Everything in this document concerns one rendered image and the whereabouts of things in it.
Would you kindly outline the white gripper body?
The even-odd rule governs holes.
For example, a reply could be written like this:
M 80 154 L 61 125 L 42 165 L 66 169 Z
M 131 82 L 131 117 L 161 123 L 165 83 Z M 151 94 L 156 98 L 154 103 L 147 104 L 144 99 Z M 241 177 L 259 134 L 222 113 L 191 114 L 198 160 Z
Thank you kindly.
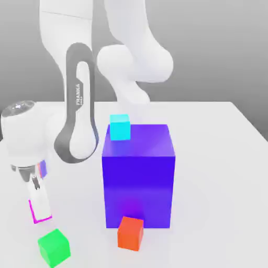
M 40 184 L 39 188 L 35 188 L 32 182 L 27 183 L 29 199 L 37 220 L 49 217 L 51 213 L 46 188 Z

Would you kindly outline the small magenta cube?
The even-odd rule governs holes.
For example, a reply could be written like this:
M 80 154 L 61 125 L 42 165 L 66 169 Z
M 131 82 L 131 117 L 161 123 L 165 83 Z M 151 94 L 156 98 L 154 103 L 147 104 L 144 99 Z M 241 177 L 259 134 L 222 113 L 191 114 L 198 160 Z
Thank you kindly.
M 44 222 L 44 221 L 47 221 L 47 220 L 52 219 L 52 215 L 50 215 L 50 216 L 47 217 L 47 218 L 37 220 L 36 217 L 35 217 L 34 210 L 33 210 L 33 208 L 32 208 L 31 201 L 30 201 L 30 200 L 28 200 L 28 201 L 29 201 L 29 207 L 30 207 L 30 211 L 31 211 L 31 215 L 32 215 L 32 219 L 33 219 L 34 224 L 38 224 L 38 223 L 40 223 L 40 222 Z

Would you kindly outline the small green cube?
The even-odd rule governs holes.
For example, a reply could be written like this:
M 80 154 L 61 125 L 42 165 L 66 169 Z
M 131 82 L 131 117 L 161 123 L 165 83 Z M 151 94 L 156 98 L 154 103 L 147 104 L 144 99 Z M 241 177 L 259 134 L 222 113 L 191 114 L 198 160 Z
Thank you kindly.
M 38 239 L 39 251 L 50 268 L 54 268 L 71 256 L 70 244 L 66 236 L 54 229 Z

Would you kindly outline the small red cube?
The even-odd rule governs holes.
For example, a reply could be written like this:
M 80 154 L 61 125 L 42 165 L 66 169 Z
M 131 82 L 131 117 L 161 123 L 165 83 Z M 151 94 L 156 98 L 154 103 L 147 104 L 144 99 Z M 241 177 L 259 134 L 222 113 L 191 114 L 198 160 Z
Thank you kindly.
M 143 238 L 143 220 L 123 216 L 117 231 L 119 248 L 139 251 Z

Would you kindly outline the small cyan cube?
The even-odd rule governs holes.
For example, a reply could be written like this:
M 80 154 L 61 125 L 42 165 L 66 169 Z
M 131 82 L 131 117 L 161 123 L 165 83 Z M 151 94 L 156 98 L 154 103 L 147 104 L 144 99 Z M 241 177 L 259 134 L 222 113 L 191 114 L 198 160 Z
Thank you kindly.
M 111 140 L 130 140 L 129 116 L 127 114 L 112 114 L 109 119 Z

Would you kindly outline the large blue box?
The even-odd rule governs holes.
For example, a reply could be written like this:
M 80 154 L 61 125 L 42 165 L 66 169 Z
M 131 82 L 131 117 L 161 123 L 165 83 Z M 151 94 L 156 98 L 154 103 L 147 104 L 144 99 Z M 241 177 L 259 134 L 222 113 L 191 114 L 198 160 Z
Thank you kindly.
M 107 228 L 124 216 L 145 228 L 169 228 L 175 151 L 167 125 L 131 125 L 130 140 L 112 141 L 106 132 L 102 153 Z

